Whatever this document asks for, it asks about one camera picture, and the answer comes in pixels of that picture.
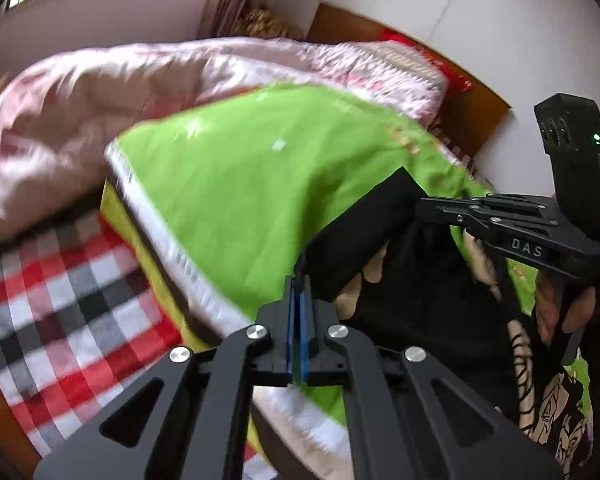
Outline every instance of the yellow fabric edge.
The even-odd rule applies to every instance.
[[[122,202],[120,202],[116,191],[113,189],[113,186],[109,183],[109,181],[105,183],[104,191],[102,193],[100,213],[107,223],[113,228],[113,230],[116,231],[136,253],[138,263],[142,269],[142,272],[144,272],[144,275],[149,280],[149,284],[154,292],[155,299],[162,307],[164,313],[169,317],[169,319],[171,319],[180,332],[182,342],[194,352],[203,352],[208,350],[209,346],[200,341],[200,339],[196,337],[196,335],[187,325],[184,314],[176,305],[173,296],[167,287],[167,284],[158,270],[158,266],[152,259],[151,254],[144,243],[142,243],[136,227],[126,214]],[[256,452],[259,453],[267,462],[269,462],[269,459],[260,445],[258,432],[256,431],[251,416],[249,417],[249,425],[247,428],[247,440],[250,446],[253,447],[253,449],[256,450]]]

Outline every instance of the red and white checkered cloth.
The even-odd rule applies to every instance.
[[[68,216],[0,245],[0,389],[42,456],[181,341],[97,205]],[[244,480],[276,476],[247,446]]]

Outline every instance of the triangular cutout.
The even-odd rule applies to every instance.
[[[431,381],[458,446],[471,447],[493,434],[493,427],[440,380]]]
[[[147,383],[124,406],[100,426],[100,434],[125,447],[135,447],[149,420],[164,382],[154,379]]]

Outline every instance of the pink bedding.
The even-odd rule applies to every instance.
[[[101,184],[105,146],[133,124],[281,81],[350,91],[425,127],[447,85],[397,43],[227,38],[53,56],[0,95],[0,239]]]

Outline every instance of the human hand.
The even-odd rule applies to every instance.
[[[563,332],[575,332],[586,325],[593,316],[595,307],[596,289],[590,286],[571,303],[562,324]],[[536,277],[536,321],[540,338],[545,345],[549,345],[554,338],[559,317],[560,307],[555,304],[554,286],[546,274],[538,272]]]

